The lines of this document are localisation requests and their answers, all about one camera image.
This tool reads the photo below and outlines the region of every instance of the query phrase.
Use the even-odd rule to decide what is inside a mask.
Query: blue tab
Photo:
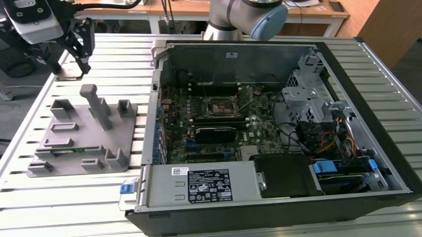
[[[337,172],[337,167],[332,160],[320,160],[314,165],[320,167],[321,173]]]
[[[377,165],[376,160],[371,159],[371,160],[369,160],[369,165],[371,165],[371,167],[372,167],[373,170],[377,170],[377,169],[379,169],[379,165]]]
[[[122,184],[121,185],[121,194],[133,194],[134,193],[134,184]]]
[[[313,164],[316,174],[321,173],[321,168],[318,164]]]

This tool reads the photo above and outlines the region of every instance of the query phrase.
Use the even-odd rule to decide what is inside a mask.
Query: aluminum slotted table
[[[154,40],[200,40],[198,35],[97,35],[93,70],[82,81],[55,81],[51,76],[13,143],[0,160],[0,236],[141,237],[141,230],[120,210],[120,186],[141,171],[144,133],[152,84]],[[422,109],[365,43],[355,39],[282,37],[282,41],[325,41],[357,85],[376,115],[422,177]],[[65,53],[63,68],[77,67]],[[120,99],[137,103],[138,119],[130,170],[125,173],[29,178],[26,171],[51,122],[49,106],[55,99],[87,104],[82,84],[95,83],[109,104]],[[276,229],[210,234],[213,236],[419,236],[422,205],[415,201],[385,208],[356,221],[320,223]]]

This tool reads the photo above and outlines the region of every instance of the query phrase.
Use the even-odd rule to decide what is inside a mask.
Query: power supply label
[[[233,201],[229,169],[189,171],[190,203]]]

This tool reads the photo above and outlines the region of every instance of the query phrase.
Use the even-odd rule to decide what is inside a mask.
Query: green circuit board
[[[284,152],[282,141],[272,116],[276,96],[258,85],[240,87],[233,96],[193,96],[185,88],[168,88],[162,100],[168,142],[168,164],[192,163],[189,155],[228,154],[225,161],[241,161],[241,146],[257,145],[261,154]],[[249,120],[246,129],[237,130],[236,140],[224,144],[196,144],[196,130],[192,119],[208,116],[208,101],[228,100],[237,108],[237,116]]]

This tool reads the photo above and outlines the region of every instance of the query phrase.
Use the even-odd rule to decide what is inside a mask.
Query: cable on desk
[[[177,30],[177,23],[174,22],[173,9],[172,9],[172,1],[173,1],[173,0],[169,0],[169,9],[170,9],[170,15],[172,15],[172,22],[173,22],[174,32],[176,32],[176,34],[177,34],[177,33],[178,33],[178,30]]]
[[[169,8],[170,8],[172,24],[173,24],[173,25],[170,25],[170,20],[169,20],[168,1],[169,1]],[[165,21],[166,21],[166,25],[168,25],[169,32],[170,32],[172,34],[177,34],[177,24],[176,24],[174,16],[173,16],[172,0],[161,0],[161,4],[162,4],[162,6],[164,6]]]
[[[106,3],[90,3],[90,4],[75,4],[77,11],[83,11],[90,8],[116,8],[116,9],[133,9],[138,6],[142,0],[136,0],[130,5],[106,4]]]
[[[297,32],[297,35],[300,35],[300,32],[301,32],[301,27],[302,27],[302,22],[304,22],[304,15],[302,15],[302,7],[304,6],[298,6],[298,4],[294,2],[294,1],[292,1],[297,6],[292,6],[292,5],[289,5],[288,4],[288,2],[284,0],[284,3],[286,4],[286,6],[289,6],[289,7],[298,7],[300,8],[300,13],[301,13],[301,23],[300,23],[300,27],[298,27],[298,32]]]

